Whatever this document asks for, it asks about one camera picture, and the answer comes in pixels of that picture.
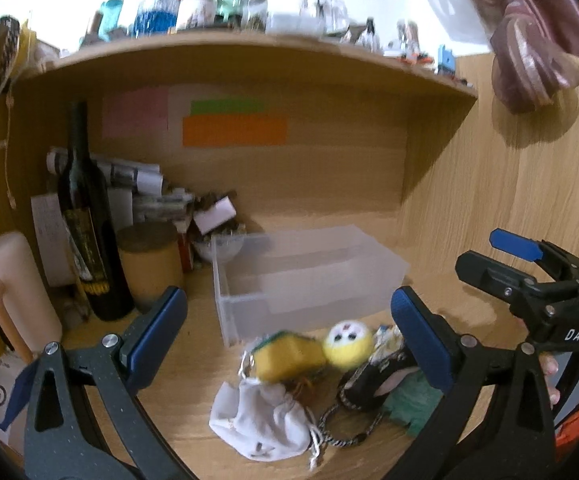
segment white box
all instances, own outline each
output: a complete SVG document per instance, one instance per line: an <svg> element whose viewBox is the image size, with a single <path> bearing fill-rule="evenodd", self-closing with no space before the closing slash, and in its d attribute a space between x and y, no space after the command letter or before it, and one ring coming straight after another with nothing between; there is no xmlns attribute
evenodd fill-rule
<svg viewBox="0 0 579 480"><path fill-rule="evenodd" d="M389 308L409 264L358 227L212 238L223 342L327 328Z"/></svg>
<svg viewBox="0 0 579 480"><path fill-rule="evenodd" d="M320 38L325 34L325 20L292 12L273 12L268 16L265 32Z"/></svg>
<svg viewBox="0 0 579 480"><path fill-rule="evenodd" d="M12 391L16 378L25 368L25 362L16 354L6 352L0 357L0 424L6 416L7 407L12 399ZM0 428L0 441L23 455L23 437L25 435L25 419L27 406L14 419L8 428Z"/></svg>

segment blue liquid bottle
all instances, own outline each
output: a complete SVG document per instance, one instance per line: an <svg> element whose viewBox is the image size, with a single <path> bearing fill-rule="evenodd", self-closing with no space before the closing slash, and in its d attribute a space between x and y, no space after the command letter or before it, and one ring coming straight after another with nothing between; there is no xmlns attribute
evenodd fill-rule
<svg viewBox="0 0 579 480"><path fill-rule="evenodd" d="M176 26L179 0L145 0L138 6L132 36L164 34Z"/></svg>
<svg viewBox="0 0 579 480"><path fill-rule="evenodd" d="M108 41L107 33L119 26L119 16L123 8L124 0L107 0L101 4L101 27L98 29L98 35L102 40Z"/></svg>

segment plastic storage bin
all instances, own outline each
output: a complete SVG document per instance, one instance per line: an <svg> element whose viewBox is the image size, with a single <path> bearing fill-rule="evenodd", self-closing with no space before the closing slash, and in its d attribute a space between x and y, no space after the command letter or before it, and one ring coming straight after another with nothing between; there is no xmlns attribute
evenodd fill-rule
<svg viewBox="0 0 579 480"><path fill-rule="evenodd" d="M225 346L389 308L409 264L358 227L212 238Z"/></svg>

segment yellow sponge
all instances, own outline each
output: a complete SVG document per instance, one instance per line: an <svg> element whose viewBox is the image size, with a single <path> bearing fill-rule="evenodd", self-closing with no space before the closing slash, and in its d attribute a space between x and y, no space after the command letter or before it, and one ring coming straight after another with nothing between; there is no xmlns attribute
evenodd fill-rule
<svg viewBox="0 0 579 480"><path fill-rule="evenodd" d="M320 370L327 363L321 343L294 332L277 332L252 350L254 375L279 383Z"/></svg>

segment blue gripper pad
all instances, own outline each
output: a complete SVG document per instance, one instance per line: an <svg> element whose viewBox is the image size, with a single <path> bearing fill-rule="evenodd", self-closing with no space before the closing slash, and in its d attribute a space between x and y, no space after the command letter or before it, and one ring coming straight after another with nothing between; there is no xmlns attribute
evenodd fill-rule
<svg viewBox="0 0 579 480"><path fill-rule="evenodd" d="M460 362L456 333L441 316L429 311L410 286L396 289L391 310L427 381L447 394L454 385L453 372Z"/></svg>
<svg viewBox="0 0 579 480"><path fill-rule="evenodd" d="M128 372L127 390L136 395L150 386L187 317L187 298L169 286L152 310L138 317L123 334L121 363Z"/></svg>
<svg viewBox="0 0 579 480"><path fill-rule="evenodd" d="M28 364L14 381L12 392L7 403L6 414L0 421L0 430L7 431L7 428L14 422L16 417L23 411L23 408L30 402L32 385L36 377L36 370L39 368L39 360L36 359Z"/></svg>
<svg viewBox="0 0 579 480"><path fill-rule="evenodd" d="M492 231L490 244L494 249L505 251L527 262L536 262L543 258L543 251L537 242L503 229Z"/></svg>

